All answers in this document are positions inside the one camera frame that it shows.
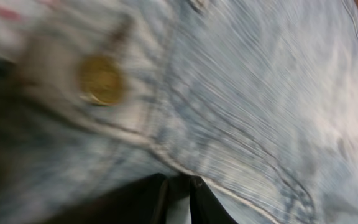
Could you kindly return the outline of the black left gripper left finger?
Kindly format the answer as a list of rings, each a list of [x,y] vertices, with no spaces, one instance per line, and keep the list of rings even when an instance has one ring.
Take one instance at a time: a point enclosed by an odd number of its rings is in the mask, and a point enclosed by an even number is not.
[[[46,224],[165,224],[168,179],[154,174],[85,203],[66,208]]]

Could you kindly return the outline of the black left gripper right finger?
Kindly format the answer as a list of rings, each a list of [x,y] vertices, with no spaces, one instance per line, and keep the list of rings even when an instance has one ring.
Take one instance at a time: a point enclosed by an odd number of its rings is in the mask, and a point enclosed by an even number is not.
[[[237,224],[201,177],[190,177],[192,224]]]

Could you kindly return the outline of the light blue denim shorts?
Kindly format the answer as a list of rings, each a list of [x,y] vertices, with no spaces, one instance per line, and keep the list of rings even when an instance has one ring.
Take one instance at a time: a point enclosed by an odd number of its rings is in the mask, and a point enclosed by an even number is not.
[[[154,174],[237,223],[358,223],[354,1],[0,1],[0,223]]]

